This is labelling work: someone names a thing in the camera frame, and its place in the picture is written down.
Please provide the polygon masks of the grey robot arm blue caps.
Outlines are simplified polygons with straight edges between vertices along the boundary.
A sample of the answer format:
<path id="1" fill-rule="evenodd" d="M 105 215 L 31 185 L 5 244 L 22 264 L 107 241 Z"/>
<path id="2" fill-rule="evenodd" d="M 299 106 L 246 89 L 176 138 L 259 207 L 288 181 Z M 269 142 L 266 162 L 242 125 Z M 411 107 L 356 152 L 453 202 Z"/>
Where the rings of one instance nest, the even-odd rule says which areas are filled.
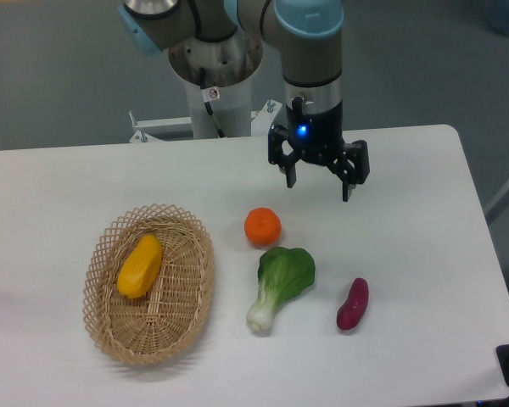
<path id="1" fill-rule="evenodd" d="M 196 137 L 247 130 L 249 95 L 240 86 L 269 46 L 280 55 L 286 112 L 284 123 L 269 127 L 269 162 L 289 186 L 299 161 L 325 167 L 341 180 L 344 198 L 366 181 L 366 142 L 342 136 L 340 1 L 124 1 L 118 11 L 137 47 L 167 52 L 193 90 Z"/>

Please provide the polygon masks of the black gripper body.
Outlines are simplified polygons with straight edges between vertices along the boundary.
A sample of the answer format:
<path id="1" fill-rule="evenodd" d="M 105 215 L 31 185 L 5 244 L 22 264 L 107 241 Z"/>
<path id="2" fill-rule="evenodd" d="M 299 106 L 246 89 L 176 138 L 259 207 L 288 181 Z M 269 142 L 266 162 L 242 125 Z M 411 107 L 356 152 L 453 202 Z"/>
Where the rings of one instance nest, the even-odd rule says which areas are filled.
<path id="1" fill-rule="evenodd" d="M 310 164 L 329 164 L 344 149 L 342 138 L 343 103 L 315 114 L 307 114 L 303 99 L 297 96 L 287 107 L 288 144 L 296 160 Z"/>

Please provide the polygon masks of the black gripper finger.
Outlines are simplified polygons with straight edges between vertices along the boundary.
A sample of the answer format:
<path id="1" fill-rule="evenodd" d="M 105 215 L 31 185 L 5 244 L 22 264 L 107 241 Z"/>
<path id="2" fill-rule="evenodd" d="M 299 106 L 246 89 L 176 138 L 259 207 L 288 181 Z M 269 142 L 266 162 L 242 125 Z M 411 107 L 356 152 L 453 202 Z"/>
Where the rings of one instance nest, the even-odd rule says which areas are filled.
<path id="1" fill-rule="evenodd" d="M 355 187 L 364 184 L 370 173 L 367 142 L 341 140 L 324 159 L 324 164 L 341 180 L 343 201 L 348 202 Z"/>
<path id="2" fill-rule="evenodd" d="M 286 127 L 280 124 L 271 124 L 268 131 L 268 162 L 277 165 L 279 170 L 286 177 L 287 188 L 292 188 L 297 181 L 295 165 L 300 156 L 292 149 L 285 153 L 283 145 L 288 143 L 289 132 Z"/>

